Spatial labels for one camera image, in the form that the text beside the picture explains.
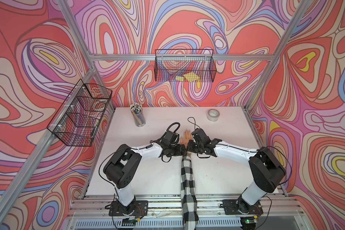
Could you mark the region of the mannequin hand with painted nails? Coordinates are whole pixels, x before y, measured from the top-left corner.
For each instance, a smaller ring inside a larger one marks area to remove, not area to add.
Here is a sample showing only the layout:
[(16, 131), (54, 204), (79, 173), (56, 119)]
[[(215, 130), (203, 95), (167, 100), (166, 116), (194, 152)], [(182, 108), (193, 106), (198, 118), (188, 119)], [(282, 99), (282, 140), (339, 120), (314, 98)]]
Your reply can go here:
[(184, 145), (186, 148), (188, 146), (188, 143), (190, 140), (193, 140), (193, 136), (191, 134), (191, 131), (186, 129), (182, 135), (182, 137), (180, 138), (180, 144)]

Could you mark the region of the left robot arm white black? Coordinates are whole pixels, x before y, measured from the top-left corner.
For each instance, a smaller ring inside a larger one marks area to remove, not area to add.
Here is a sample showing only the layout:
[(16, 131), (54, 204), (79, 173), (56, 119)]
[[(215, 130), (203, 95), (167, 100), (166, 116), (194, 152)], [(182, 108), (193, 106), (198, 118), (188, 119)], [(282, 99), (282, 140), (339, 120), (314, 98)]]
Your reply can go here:
[(137, 171), (139, 164), (145, 160), (183, 156), (187, 153), (185, 145), (161, 145), (152, 142), (145, 146), (130, 147), (122, 144), (103, 167), (103, 173), (108, 182), (116, 190), (117, 200), (124, 207), (134, 202), (135, 196), (129, 185)]

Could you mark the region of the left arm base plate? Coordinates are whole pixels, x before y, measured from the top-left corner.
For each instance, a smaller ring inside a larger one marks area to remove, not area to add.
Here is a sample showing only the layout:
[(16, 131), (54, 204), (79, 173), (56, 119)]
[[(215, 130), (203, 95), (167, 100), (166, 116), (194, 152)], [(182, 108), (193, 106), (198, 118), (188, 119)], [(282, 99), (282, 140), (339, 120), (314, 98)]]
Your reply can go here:
[(147, 200), (133, 200), (128, 206), (123, 206), (119, 201), (113, 201), (110, 205), (109, 216), (135, 216), (143, 217), (148, 213), (149, 202)]

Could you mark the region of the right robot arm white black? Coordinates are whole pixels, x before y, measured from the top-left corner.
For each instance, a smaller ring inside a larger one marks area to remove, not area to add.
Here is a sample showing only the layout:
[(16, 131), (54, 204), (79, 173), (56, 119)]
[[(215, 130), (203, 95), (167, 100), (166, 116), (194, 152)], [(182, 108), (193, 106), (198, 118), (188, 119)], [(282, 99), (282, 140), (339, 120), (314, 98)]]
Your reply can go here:
[(268, 147), (249, 149), (214, 139), (204, 143), (190, 140), (187, 150), (241, 163), (250, 168), (253, 182), (239, 196), (237, 204), (255, 205), (268, 193), (273, 193), (286, 176), (286, 170)]

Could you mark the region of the plaid sleeve forearm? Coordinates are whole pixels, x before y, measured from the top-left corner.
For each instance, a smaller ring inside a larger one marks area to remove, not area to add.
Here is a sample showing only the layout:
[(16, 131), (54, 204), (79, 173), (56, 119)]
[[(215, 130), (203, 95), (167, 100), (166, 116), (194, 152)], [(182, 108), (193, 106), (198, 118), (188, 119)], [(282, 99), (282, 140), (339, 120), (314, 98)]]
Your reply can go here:
[(181, 162), (181, 204), (184, 230), (195, 230), (199, 221), (195, 194), (192, 160), (190, 154), (187, 153)]

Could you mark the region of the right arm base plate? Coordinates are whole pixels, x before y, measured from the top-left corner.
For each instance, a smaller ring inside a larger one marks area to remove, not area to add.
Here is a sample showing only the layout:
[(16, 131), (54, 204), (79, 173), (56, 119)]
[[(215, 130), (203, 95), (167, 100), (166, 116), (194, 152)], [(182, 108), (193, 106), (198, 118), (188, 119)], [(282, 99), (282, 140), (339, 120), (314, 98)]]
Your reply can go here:
[(219, 206), (226, 215), (261, 216), (264, 213), (259, 200), (254, 205), (249, 205), (242, 199), (224, 199)]

